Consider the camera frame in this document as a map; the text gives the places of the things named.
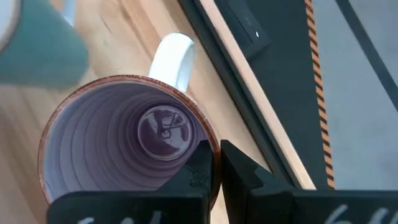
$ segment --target wooden table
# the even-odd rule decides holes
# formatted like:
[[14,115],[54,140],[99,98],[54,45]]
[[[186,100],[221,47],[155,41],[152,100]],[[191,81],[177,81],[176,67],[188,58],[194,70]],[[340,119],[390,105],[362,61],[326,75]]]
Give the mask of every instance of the wooden table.
[[[267,167],[177,0],[78,1],[75,27],[90,51],[90,68],[80,85],[110,75],[147,75],[161,38],[170,32],[189,35],[196,59],[188,94],[201,104],[219,139],[230,140]],[[1,223],[45,223],[48,205],[37,173],[39,139],[53,110],[77,87],[0,86]],[[211,222],[228,223],[222,191]]]

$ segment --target orange striped edge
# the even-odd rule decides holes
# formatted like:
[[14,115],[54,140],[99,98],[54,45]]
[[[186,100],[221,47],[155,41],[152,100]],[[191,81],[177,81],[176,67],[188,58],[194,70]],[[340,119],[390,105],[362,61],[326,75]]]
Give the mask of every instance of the orange striped edge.
[[329,188],[335,188],[335,178],[333,175],[333,166],[331,162],[331,148],[329,142],[329,132],[328,132],[328,118],[326,115],[326,105],[323,99],[323,83],[322,83],[322,73],[319,64],[319,54],[318,54],[318,39],[315,29],[315,17],[313,15],[312,0],[304,0],[305,2],[305,12],[307,14],[307,24],[308,24],[308,36],[310,37],[310,47],[311,56],[313,63],[313,72],[315,79],[315,91],[317,93],[317,103],[318,111],[320,117],[320,127],[321,127],[321,137],[323,140],[323,152],[326,162],[326,176]]

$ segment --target green mug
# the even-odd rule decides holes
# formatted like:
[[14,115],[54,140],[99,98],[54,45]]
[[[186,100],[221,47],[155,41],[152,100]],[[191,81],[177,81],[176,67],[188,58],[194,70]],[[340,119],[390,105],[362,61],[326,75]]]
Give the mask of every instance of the green mug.
[[73,28],[75,0],[60,14],[45,0],[0,0],[0,84],[62,88],[88,68],[88,51]]

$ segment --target wooden surface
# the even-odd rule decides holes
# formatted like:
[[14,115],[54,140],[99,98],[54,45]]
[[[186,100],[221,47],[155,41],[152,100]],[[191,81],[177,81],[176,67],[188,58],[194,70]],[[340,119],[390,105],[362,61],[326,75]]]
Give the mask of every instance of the wooden surface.
[[[187,34],[196,44],[188,94],[208,115],[218,139],[230,140],[266,166],[177,0],[77,2],[75,27],[90,51],[90,68],[80,85],[109,75],[147,75],[161,38],[170,32]],[[39,139],[52,111],[76,88],[0,85],[1,223],[45,223],[47,204],[37,173]],[[211,222],[228,223],[222,194]]]
[[266,94],[262,90],[255,74],[250,68],[248,61],[244,57],[238,43],[235,41],[228,25],[225,23],[223,16],[217,9],[213,0],[200,0],[203,8],[205,9],[211,23],[214,25],[217,33],[224,43],[228,53],[230,54],[236,68],[238,69],[243,81],[248,87],[251,95],[254,98],[261,114],[269,125],[278,145],[282,149],[287,162],[291,166],[294,175],[299,181],[303,189],[315,189],[315,186],[305,169],[299,155],[293,147],[282,123],[280,123],[271,103],[269,102]]

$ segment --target ceramic mug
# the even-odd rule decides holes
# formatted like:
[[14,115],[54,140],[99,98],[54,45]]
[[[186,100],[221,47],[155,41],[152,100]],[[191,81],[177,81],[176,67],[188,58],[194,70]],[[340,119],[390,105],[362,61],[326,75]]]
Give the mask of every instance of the ceramic mug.
[[75,0],[61,15],[46,0],[0,0],[0,83],[65,87],[88,68],[73,28]]
[[185,94],[193,53],[189,37],[169,34],[148,77],[95,80],[61,103],[39,147],[40,183],[49,203],[82,190],[157,190],[206,139],[214,155],[214,202],[220,146],[206,116]]

